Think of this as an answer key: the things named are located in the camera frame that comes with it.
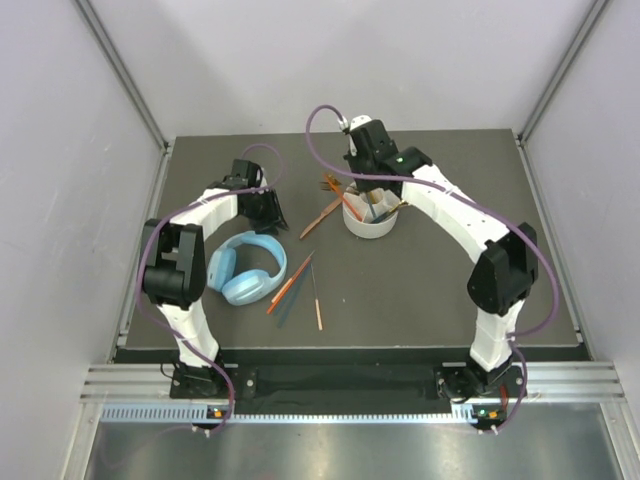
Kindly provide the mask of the white divided round container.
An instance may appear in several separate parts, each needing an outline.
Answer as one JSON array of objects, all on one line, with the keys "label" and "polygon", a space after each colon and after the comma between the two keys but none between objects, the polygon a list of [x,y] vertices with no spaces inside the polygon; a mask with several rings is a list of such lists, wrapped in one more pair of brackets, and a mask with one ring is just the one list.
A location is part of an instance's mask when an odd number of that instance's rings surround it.
[{"label": "white divided round container", "polygon": [[[401,202],[400,198],[390,190],[377,188],[370,192],[373,192],[375,196],[377,216]],[[397,212],[379,224],[371,224],[372,217],[367,202],[367,193],[360,192],[354,182],[349,184],[344,193],[363,217],[362,222],[358,221],[351,211],[344,204],[342,205],[344,224],[352,234],[361,239],[373,240],[387,235],[392,230],[397,220]]]}]

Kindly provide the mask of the gold spoon green handle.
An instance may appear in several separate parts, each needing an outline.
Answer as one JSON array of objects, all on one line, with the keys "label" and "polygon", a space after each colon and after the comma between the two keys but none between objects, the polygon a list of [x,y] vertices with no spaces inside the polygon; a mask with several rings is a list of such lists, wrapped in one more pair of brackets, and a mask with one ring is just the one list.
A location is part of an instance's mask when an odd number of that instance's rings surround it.
[{"label": "gold spoon green handle", "polygon": [[382,213],[381,215],[374,218],[371,224],[379,224],[385,221],[387,218],[393,216],[399,209],[408,206],[409,204],[406,201],[401,201],[397,205],[391,207],[388,211]]}]

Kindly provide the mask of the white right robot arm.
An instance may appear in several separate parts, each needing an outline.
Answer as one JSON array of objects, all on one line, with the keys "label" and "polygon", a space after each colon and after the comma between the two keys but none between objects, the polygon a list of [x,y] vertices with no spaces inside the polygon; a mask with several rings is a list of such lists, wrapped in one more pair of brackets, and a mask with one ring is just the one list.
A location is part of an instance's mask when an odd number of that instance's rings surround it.
[{"label": "white right robot arm", "polygon": [[361,115],[339,125],[349,137],[344,158],[358,188],[392,191],[439,225],[473,262],[467,292],[477,307],[475,335],[465,367],[445,378],[443,391],[453,398],[492,394],[513,361],[507,337],[538,277],[531,249],[536,231],[523,223],[515,234],[474,208],[425,153],[416,147],[399,149],[382,121]]}]

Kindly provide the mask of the copper utensil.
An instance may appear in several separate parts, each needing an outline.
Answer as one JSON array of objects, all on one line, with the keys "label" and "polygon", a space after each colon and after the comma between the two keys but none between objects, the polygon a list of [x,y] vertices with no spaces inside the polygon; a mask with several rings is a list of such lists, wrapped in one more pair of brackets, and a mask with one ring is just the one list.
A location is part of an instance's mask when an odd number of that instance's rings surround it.
[{"label": "copper utensil", "polygon": [[335,211],[340,205],[342,201],[339,198],[336,198],[332,201],[328,206],[326,206],[320,214],[305,227],[302,233],[299,236],[300,240],[303,240],[307,237],[322,221],[324,221],[333,211]]}]

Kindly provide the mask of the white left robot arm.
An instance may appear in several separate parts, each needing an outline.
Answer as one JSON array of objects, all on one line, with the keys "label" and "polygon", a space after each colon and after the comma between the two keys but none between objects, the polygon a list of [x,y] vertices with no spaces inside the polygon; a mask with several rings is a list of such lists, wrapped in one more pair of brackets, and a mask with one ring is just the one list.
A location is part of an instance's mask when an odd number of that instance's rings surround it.
[{"label": "white left robot arm", "polygon": [[202,295],[211,289],[230,305],[244,306],[274,291],[288,268],[275,236],[287,227],[263,169],[243,159],[168,219],[144,224],[141,291],[164,316],[179,347],[171,397],[220,398],[227,393],[227,374]]}]

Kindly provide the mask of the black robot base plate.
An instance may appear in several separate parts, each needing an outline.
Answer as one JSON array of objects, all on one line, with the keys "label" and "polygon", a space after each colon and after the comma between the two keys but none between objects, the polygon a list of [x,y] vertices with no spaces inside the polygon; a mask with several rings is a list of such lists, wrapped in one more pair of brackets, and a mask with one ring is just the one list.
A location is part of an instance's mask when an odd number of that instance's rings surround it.
[{"label": "black robot base plate", "polygon": [[172,399],[223,399],[233,390],[237,402],[264,407],[506,401],[527,392],[519,355],[484,370],[462,347],[225,349],[215,366],[170,364]]}]

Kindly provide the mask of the gold fork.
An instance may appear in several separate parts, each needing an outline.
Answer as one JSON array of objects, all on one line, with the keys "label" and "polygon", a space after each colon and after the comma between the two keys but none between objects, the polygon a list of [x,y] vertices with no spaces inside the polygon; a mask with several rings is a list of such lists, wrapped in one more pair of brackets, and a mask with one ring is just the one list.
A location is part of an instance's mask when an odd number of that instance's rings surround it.
[{"label": "gold fork", "polygon": [[341,187],[342,183],[336,178],[330,176],[325,176],[324,180],[320,182],[320,188],[322,190],[331,191],[340,199],[344,196]]}]

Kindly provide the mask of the light blue headphones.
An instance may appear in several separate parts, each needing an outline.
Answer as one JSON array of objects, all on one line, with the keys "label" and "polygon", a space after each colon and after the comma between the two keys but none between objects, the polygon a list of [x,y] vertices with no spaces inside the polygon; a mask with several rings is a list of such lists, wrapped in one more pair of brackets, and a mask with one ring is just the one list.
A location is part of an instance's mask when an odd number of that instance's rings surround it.
[{"label": "light blue headphones", "polygon": [[[242,245],[259,247],[270,253],[279,266],[275,275],[253,268],[235,273],[236,249]],[[263,299],[279,287],[288,268],[288,258],[282,244],[267,234],[246,231],[229,237],[211,255],[206,272],[208,289],[220,293],[233,306],[244,306]]]}]

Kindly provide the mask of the silver copper chopstick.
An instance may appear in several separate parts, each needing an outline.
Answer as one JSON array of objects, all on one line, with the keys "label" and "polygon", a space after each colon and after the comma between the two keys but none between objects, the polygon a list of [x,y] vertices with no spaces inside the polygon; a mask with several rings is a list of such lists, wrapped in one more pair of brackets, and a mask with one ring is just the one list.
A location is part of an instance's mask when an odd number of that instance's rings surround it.
[{"label": "silver copper chopstick", "polygon": [[313,292],[314,292],[314,302],[315,302],[315,313],[316,313],[317,327],[318,327],[319,331],[323,331],[324,327],[323,327],[323,321],[322,321],[321,306],[320,306],[320,301],[319,301],[319,296],[318,296],[317,281],[316,281],[316,276],[315,276],[315,270],[314,270],[313,263],[311,263],[311,267],[310,268],[311,268],[311,278],[312,278],[312,285],[313,285]]}]

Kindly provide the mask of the orange chopstick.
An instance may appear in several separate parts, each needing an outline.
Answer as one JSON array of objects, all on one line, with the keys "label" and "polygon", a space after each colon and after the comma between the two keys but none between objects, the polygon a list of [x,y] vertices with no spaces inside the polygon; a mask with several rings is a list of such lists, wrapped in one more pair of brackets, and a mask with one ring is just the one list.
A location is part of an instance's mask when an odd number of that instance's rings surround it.
[{"label": "orange chopstick", "polygon": [[[325,176],[334,177],[333,175],[330,175],[330,174],[324,174],[324,175],[323,175],[323,178],[324,178]],[[355,217],[358,221],[362,222],[362,221],[363,221],[363,217],[362,217],[362,215],[357,211],[357,209],[352,205],[352,203],[351,203],[351,202],[346,198],[346,196],[345,196],[345,193],[344,193],[344,192],[343,192],[343,194],[344,194],[344,196],[343,196],[343,198],[341,199],[342,203],[343,203],[343,204],[344,204],[344,205],[345,205],[345,206],[346,206],[346,207],[351,211],[351,213],[354,215],[354,217]]]},{"label": "orange chopstick", "polygon": [[280,290],[276,293],[276,295],[271,299],[271,305],[267,308],[266,310],[266,314],[267,315],[271,315],[276,307],[280,304],[280,302],[282,301],[282,299],[285,297],[285,295],[289,292],[289,290],[292,288],[292,286],[294,285],[294,283],[297,281],[297,279],[302,275],[302,273],[305,271],[305,269],[307,268],[307,266],[309,265],[309,263],[311,262],[311,259],[313,257],[314,251],[312,251],[308,257],[301,263],[301,265],[299,266],[299,268],[295,271],[295,273],[285,281],[285,283],[283,284],[283,286],[280,288]]}]

